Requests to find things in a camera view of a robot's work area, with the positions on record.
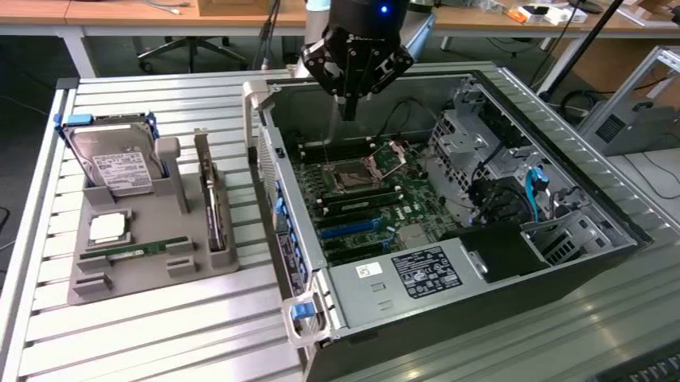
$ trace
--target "blue pcie slot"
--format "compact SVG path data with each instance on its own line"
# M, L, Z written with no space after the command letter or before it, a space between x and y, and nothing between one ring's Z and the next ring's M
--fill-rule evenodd
M378 217L375 219L371 219L357 224L350 224L338 228L324 229L323 231L320 231L320 238L332 239L334 237L351 235L354 233L375 231L381 226L381 222L382 218Z

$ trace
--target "sticker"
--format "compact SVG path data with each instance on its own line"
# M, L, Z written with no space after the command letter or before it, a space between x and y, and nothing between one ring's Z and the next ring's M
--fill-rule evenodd
M111 191L151 185L151 176L141 153L96 155L92 160Z
M382 273L381 264L378 262L359 265L357 267L357 274L359 275L359 279L365 277L379 275Z
M391 263L411 298L421 298L462 285L441 247L394 256Z
M343 205L342 208L339 209L340 211L346 211L347 209L359 209L362 207L367 207L369 206L369 202L367 201L363 201L361 203L355 203L353 205Z
M144 256L144 250L137 249L136 251L116 253L115 255L108 255L107 259L113 260L123 260L123 259L133 259L135 257Z

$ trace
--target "aluminum extrusion table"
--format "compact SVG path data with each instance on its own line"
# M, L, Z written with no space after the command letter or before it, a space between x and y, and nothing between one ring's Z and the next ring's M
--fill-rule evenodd
M481 70L517 94L530 118L556 123L554 114L536 109L530 90L491 63L417 68ZM87 79L76 89L56 92L51 115L153 111L160 134L179 137L184 173L195 171L192 131L210 132L212 156L230 189L242 269L104 302L65 304L83 175L48 123L0 299L3 381L302 380L298 353L283 331L243 144L240 84L260 75ZM284 71L267 73L270 78L286 76ZM560 146L578 146L560 129L552 135ZM613 166L597 158L582 166L592 167L586 173L596 182L609 182L605 192L644 224L657 240L654 248L562 300L362 370L342 382L584 380L680 337L676 227L658 220L653 201L626 193Z

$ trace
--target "small box on desk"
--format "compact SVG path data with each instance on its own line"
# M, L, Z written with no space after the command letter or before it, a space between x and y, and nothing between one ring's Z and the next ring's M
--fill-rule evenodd
M268 14L268 0L198 0L200 16L256 16Z

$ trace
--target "desk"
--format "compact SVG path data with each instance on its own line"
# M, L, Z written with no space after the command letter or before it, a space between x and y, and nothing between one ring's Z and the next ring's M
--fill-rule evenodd
M182 9L180 15L153 9L139 0L111 2L72 2L69 0L3 0L0 9L0 34L59 36L65 41L75 66L83 78L95 77L87 36L256 36L264 16L198 15L195 6ZM562 27L548 23L521 25L502 14L481 13L477 9L442 7L435 10L437 22L433 35L445 37L442 48L449 47L450 37L557 37ZM306 12L302 0L283 0L278 36L303 36ZM552 83L558 70L594 23L590 15L584 24L573 25L565 33L572 38L544 81ZM680 29L645 29L616 14L600 38L677 38Z
M3 0L0 24L64 25L69 0Z

